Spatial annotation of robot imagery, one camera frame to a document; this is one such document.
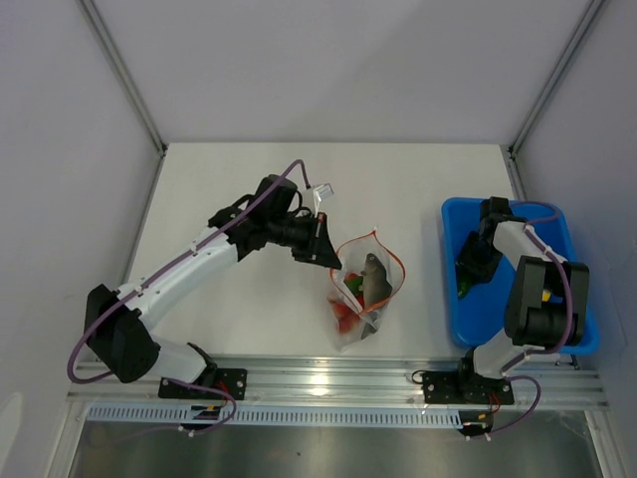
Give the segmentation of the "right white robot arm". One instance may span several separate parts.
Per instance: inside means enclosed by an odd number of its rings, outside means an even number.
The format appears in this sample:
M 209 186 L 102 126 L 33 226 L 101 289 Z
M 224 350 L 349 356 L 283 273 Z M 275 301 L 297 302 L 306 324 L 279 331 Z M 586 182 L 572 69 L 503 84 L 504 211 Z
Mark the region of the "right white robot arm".
M 535 230 L 558 218 L 558 209 L 545 204 L 550 215 L 527 218 L 513 207 L 503 197 L 482 200 L 479 227 L 469 233 L 455 262 L 459 298 L 490 283 L 502 260 L 515 269 L 503 327 L 459 362 L 454 387 L 470 402 L 498 394 L 515 368 L 576 346 L 584 334 L 589 269 L 556 253 Z

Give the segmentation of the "red cherry tomato bunch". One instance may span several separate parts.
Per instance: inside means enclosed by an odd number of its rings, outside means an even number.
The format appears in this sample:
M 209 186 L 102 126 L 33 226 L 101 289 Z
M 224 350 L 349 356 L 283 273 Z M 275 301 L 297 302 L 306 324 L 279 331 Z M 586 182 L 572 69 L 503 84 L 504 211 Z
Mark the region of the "red cherry tomato bunch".
M 344 279 L 347 290 L 361 307 L 364 306 L 362 283 L 363 277 L 353 272 L 348 273 Z M 352 332 L 359 325 L 361 318 L 350 301 L 341 298 L 337 293 L 330 293 L 327 296 L 327 301 L 337 320 L 337 331 L 341 335 Z

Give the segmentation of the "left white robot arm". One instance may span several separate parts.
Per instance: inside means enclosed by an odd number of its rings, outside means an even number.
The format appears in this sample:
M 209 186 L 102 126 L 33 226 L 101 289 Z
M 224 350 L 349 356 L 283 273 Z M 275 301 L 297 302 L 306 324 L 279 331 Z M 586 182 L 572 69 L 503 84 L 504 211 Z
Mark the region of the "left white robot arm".
M 122 383 L 159 376 L 180 381 L 193 397 L 208 396 L 216 385 L 214 360 L 192 343 L 160 339 L 153 331 L 206 278 L 268 244 L 289 248 L 297 262 L 339 269 L 326 213 L 317 206 L 293 208 L 301 197 L 294 182 L 270 174 L 255 193 L 216 212 L 186 249 L 148 277 L 115 290 L 105 285 L 91 290 L 83 342 L 106 365 L 107 375 Z

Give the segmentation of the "clear orange zip top bag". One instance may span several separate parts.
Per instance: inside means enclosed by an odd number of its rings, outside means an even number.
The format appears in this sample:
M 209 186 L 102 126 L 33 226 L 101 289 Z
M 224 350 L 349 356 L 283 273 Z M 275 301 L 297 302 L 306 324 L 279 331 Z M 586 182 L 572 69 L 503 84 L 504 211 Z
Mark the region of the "clear orange zip top bag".
M 342 268 L 331 269 L 326 296 L 338 351 L 377 334 L 390 302 L 406 279 L 403 261 L 379 239 L 377 231 L 344 242 L 336 250 Z

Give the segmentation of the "grey toy fish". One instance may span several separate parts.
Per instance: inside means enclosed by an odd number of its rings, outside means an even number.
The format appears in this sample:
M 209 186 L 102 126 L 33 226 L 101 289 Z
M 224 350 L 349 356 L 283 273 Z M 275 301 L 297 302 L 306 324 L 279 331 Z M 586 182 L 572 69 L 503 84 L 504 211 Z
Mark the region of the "grey toy fish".
M 387 300 L 390 298 L 393 288 L 387 281 L 387 271 L 384 265 L 380 259 L 372 253 L 366 255 L 362 276 L 364 308 L 368 309 L 368 320 L 361 334 L 361 337 L 365 339 L 377 332 L 378 321 L 384 312 Z

